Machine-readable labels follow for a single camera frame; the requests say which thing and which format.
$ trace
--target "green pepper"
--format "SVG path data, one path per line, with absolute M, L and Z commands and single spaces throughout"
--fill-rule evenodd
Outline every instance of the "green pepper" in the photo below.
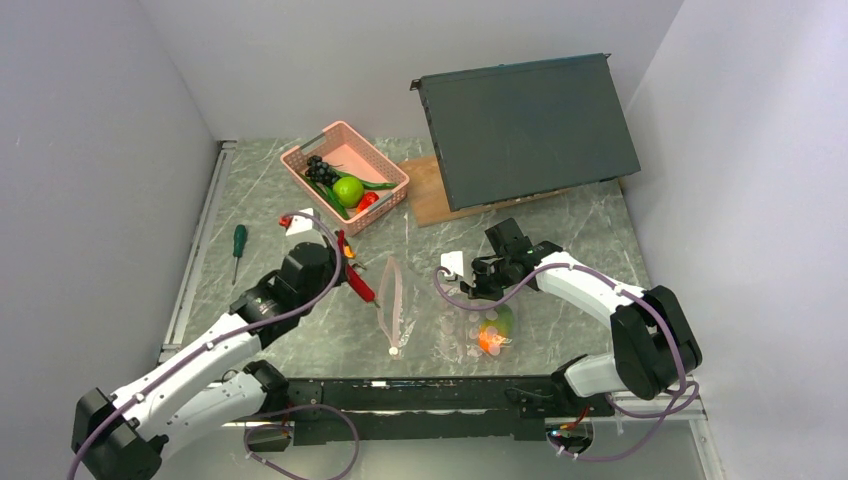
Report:
M 360 183 L 362 183 L 362 186 L 363 186 L 363 187 L 365 187 L 365 189 L 366 189 L 366 190 L 391 190 L 391 189 L 393 189 L 393 188 L 397 187 L 397 183 L 391 183 L 391 182 L 388 182 L 388 183 L 373 183 L 373 182 L 366 182 L 365 180 L 363 180 L 363 179 L 361 179 L 361 178 L 357 177 L 356 175 L 351 175 L 351 174 L 349 174 L 349 173 L 347 173 L 347 172 L 342 172 L 342 171 L 336 170 L 335 168 L 333 168 L 332 170 L 333 170 L 334 172 L 336 172 L 336 174 L 338 174 L 338 176 L 340 176 L 340 177 L 353 177 L 353 178 L 356 178 L 357 180 L 359 180 L 359 181 L 360 181 Z
M 336 192 L 334 192 L 332 188 L 326 185 L 324 185 L 324 192 L 326 193 L 327 203 L 329 203 L 335 211 L 339 212 L 339 215 L 341 215 L 342 218 L 344 218 L 345 220 L 350 220 L 350 216 L 348 216 L 347 214 L 347 209 L 344 208 L 344 206 L 342 205 L 342 202 L 341 200 L 339 200 L 339 197 L 336 195 Z
M 321 197 L 325 202 L 327 202 L 328 205 L 333 207 L 333 210 L 338 212 L 339 215 L 342 216 L 342 218 L 344 218 L 345 220 L 350 220 L 350 216 L 347 214 L 347 210 L 345 210 L 345 208 L 342 206 L 342 204 L 339 203 L 339 199 L 336 198 L 336 194 L 335 194 L 335 192 L 333 192 L 332 189 L 328 189 L 328 191 L 329 191 L 329 194 L 328 194 L 327 191 L 325 191 L 320 186 L 316 185 L 315 182 L 310 180 L 306 175 L 304 175 L 302 173 L 299 173 L 298 175 L 300 175 L 300 178 L 302 178 L 303 181 L 306 182 L 306 184 L 309 185 L 312 188 L 312 190 L 315 193 L 318 194 L 319 197 Z

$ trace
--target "wooden board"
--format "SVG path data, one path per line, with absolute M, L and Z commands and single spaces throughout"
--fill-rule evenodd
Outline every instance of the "wooden board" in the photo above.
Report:
M 456 220 L 475 213 L 488 212 L 508 207 L 517 203 L 526 203 L 539 198 L 551 197 L 565 192 L 567 189 L 540 193 L 529 197 L 505 200 L 490 205 L 480 205 L 451 212 L 448 206 L 448 196 L 442 183 L 442 173 L 439 171 L 438 160 L 435 156 L 415 158 L 398 164 L 401 170 L 409 175 L 409 189 L 406 198 L 415 213 L 415 221 L 419 227 Z

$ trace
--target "white wall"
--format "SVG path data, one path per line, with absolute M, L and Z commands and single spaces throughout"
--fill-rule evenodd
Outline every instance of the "white wall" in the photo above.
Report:
M 627 105 L 682 0 L 141 0 L 219 139 L 428 136 L 411 80 L 612 53 Z
M 732 479 L 848 478 L 848 6 L 686 0 L 627 121 Z
M 216 147 L 133 0 L 0 2 L 0 112 L 0 478 L 64 478 L 77 399 L 153 365 Z

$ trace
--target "pink basket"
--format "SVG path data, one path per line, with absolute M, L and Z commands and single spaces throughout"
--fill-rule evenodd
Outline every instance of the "pink basket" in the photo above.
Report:
M 374 193 L 380 198 L 360 213 L 356 213 L 356 209 L 349 208 L 347 213 L 350 220 L 345 220 L 300 178 L 299 174 L 306 171 L 306 160 L 312 155 L 320 155 L 325 162 L 336 165 L 338 170 L 356 175 L 367 182 L 391 182 L 398 185 L 391 191 L 375 191 Z M 284 153 L 280 160 L 300 188 L 321 205 L 349 236 L 361 232 L 368 224 L 406 198 L 406 189 L 409 184 L 406 173 L 345 122 L 335 122 L 325 128 L 324 133 Z

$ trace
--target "dark gray tray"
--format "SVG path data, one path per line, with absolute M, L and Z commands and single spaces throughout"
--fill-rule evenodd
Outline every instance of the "dark gray tray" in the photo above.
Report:
M 607 55 L 414 80 L 451 210 L 640 170 Z

